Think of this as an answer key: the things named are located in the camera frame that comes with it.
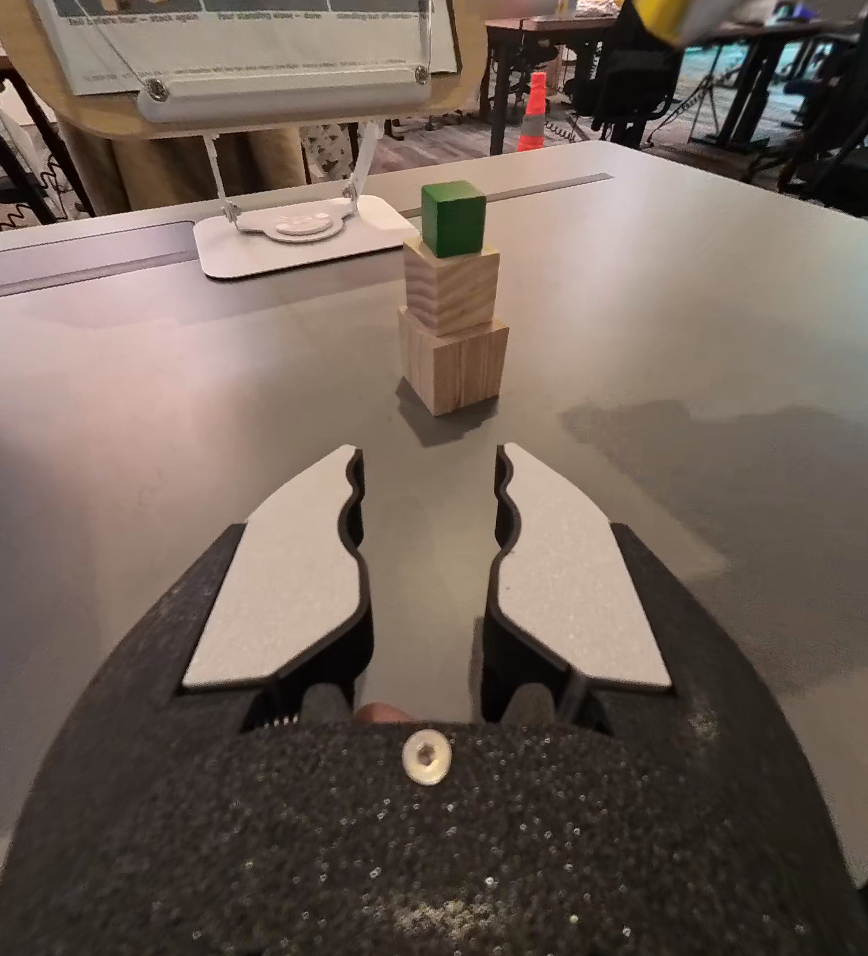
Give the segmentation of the brown fabric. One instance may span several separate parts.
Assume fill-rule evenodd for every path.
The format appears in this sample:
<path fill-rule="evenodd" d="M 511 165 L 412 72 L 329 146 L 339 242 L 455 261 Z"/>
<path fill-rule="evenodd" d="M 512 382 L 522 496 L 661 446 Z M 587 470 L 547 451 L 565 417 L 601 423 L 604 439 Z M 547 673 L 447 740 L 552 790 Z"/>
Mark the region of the brown fabric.
<path fill-rule="evenodd" d="M 62 119 L 58 126 L 98 216 L 218 197 L 200 137 L 112 140 L 94 136 Z M 215 146 L 229 195 L 307 183 L 296 127 L 224 134 Z"/>

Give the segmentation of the orange traffic cone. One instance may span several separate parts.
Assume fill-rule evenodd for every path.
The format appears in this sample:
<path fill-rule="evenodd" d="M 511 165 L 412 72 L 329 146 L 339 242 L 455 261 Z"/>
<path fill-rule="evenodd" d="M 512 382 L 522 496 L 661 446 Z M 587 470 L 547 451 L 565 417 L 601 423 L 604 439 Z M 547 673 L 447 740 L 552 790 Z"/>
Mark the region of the orange traffic cone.
<path fill-rule="evenodd" d="M 538 150 L 545 145 L 547 117 L 547 75 L 545 71 L 531 74 L 530 89 L 517 142 L 518 153 Z"/>

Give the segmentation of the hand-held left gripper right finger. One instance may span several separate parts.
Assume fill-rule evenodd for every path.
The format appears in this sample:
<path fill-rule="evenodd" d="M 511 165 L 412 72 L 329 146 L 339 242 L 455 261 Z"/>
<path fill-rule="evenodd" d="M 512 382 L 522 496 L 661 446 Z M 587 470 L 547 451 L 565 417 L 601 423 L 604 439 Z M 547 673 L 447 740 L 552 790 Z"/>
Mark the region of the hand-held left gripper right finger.
<path fill-rule="evenodd" d="M 499 445 L 499 545 L 488 618 L 588 686 L 664 693 L 673 682 L 605 512 L 513 442 Z"/>

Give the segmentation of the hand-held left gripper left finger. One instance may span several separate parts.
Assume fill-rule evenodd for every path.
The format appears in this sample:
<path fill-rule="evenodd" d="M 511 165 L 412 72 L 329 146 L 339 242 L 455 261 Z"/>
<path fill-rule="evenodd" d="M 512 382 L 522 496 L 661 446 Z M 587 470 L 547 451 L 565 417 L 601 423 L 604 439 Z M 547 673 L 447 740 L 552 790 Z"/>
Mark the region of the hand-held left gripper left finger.
<path fill-rule="evenodd" d="M 277 488 L 244 522 L 190 663 L 186 692 L 351 686 L 374 641 L 359 547 L 363 453 L 342 445 Z"/>

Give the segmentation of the white metal document stand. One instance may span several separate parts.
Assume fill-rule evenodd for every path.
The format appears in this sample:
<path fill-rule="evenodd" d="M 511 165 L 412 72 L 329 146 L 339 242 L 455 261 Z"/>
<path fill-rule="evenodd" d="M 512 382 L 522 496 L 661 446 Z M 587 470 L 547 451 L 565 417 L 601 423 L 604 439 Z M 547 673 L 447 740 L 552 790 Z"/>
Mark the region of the white metal document stand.
<path fill-rule="evenodd" d="M 264 73 L 244 78 L 147 79 L 139 113 L 156 123 L 188 122 L 201 137 L 222 206 L 194 226 L 206 277 L 244 279 L 401 247 L 418 232 L 384 200 L 363 197 L 382 125 L 367 122 L 353 173 L 338 198 L 246 209 L 226 195 L 216 141 L 249 120 L 309 119 L 320 114 L 378 115 L 398 102 L 426 102 L 430 53 L 422 45 L 402 63 Z"/>

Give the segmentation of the medium plain wooden cube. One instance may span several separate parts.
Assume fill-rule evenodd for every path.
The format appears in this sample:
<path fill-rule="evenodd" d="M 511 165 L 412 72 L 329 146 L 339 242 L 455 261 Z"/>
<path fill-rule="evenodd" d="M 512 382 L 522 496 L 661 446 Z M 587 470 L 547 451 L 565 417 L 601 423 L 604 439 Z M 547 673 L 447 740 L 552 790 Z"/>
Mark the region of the medium plain wooden cube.
<path fill-rule="evenodd" d="M 499 251 L 439 258 L 420 237 L 403 242 L 406 307 L 438 336 L 483 325 L 495 315 Z"/>

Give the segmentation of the instruction sheet in clear holder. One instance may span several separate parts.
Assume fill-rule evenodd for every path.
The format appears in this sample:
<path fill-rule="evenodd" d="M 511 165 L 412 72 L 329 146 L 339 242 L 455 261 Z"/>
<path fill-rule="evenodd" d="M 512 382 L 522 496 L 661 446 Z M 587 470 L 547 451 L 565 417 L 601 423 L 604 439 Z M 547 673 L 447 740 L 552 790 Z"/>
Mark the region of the instruction sheet in clear holder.
<path fill-rule="evenodd" d="M 138 92 L 145 81 L 425 65 L 455 75 L 450 2 L 38 1 L 72 91 Z"/>

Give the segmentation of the green wooden cube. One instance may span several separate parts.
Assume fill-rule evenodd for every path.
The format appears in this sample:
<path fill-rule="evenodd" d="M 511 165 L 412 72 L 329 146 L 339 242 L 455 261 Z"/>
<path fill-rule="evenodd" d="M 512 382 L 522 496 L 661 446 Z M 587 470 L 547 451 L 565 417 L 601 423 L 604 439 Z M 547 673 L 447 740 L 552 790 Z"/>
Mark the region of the green wooden cube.
<path fill-rule="evenodd" d="M 488 199 L 467 181 L 423 185 L 421 235 L 439 259 L 479 254 L 484 246 Z"/>

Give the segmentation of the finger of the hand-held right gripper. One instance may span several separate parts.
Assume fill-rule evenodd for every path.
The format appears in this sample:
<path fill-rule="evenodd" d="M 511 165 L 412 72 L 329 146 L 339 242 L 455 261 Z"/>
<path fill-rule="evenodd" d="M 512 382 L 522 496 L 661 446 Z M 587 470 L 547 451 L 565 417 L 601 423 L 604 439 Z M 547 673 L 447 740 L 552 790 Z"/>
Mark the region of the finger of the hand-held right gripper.
<path fill-rule="evenodd" d="M 677 43 L 695 44 L 730 21 L 744 1 L 684 1 L 677 19 Z"/>

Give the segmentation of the large plain wooden cube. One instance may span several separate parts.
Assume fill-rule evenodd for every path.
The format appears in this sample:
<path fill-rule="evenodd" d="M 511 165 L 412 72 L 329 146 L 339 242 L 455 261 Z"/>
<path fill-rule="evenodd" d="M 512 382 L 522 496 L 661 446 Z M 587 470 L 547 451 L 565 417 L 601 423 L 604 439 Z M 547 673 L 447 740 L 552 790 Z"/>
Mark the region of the large plain wooden cube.
<path fill-rule="evenodd" d="M 433 416 L 499 395 L 509 328 L 498 317 L 450 334 L 428 329 L 406 306 L 397 318 L 402 375 Z"/>

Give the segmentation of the printed white cloth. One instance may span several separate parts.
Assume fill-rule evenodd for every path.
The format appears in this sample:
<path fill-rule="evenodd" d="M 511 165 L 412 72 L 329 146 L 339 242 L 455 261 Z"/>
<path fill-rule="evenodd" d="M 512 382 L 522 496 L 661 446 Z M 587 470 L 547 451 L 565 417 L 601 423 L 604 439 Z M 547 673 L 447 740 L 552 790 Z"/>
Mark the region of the printed white cloth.
<path fill-rule="evenodd" d="M 304 125 L 299 128 L 308 185 L 368 175 L 385 132 L 375 121 Z"/>

